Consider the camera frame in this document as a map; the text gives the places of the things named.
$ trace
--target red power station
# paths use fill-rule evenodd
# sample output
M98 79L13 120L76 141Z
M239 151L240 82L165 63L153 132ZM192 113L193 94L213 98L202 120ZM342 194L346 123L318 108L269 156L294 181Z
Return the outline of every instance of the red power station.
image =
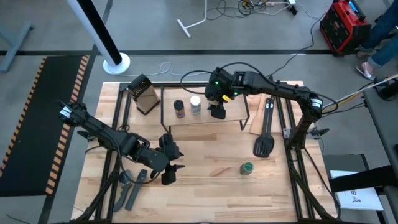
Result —
M354 0L334 0L320 23L320 30L336 56L352 53L369 37L371 24Z

